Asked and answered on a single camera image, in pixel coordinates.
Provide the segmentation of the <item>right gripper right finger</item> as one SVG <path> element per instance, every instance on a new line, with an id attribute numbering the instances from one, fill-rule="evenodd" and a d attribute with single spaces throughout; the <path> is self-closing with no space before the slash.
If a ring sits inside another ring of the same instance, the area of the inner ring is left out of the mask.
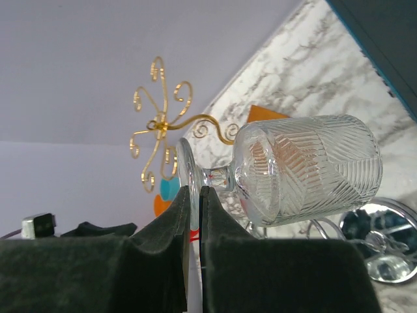
<path id="1" fill-rule="evenodd" d="M 324 239 L 256 239 L 222 207 L 199 195 L 204 312 L 380 312 L 357 249 Z"/>

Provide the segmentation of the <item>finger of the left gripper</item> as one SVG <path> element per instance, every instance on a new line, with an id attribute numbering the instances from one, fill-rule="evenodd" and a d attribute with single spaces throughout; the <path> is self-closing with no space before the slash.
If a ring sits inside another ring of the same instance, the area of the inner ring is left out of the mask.
<path id="1" fill-rule="evenodd" d="M 82 222 L 77 228 L 61 235 L 61 237 L 101 237 L 105 235 L 131 236 L 137 230 L 134 223 L 118 226 L 100 227 L 90 222 Z"/>

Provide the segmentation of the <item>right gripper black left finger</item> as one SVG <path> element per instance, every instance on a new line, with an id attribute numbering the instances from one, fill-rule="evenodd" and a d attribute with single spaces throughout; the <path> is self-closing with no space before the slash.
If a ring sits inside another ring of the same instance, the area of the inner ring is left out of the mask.
<path id="1" fill-rule="evenodd" d="M 1 241 L 2 312 L 185 312 L 190 194 L 133 236 Z"/>

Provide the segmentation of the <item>orange wine glass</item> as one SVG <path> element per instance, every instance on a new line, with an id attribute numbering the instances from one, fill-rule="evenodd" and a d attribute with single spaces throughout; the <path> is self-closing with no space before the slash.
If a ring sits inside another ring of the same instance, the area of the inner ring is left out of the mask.
<path id="1" fill-rule="evenodd" d="M 171 201 L 163 200 L 161 195 L 157 194 L 154 198 L 153 209 L 155 217 L 160 216 L 169 206 L 171 205 Z"/>

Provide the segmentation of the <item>red wine glass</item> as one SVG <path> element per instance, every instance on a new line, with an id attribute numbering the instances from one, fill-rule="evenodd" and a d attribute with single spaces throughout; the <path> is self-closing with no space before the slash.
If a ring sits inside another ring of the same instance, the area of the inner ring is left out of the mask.
<path id="1" fill-rule="evenodd" d="M 190 230 L 190 242 L 198 241 L 199 240 L 199 229 L 197 230 Z"/>

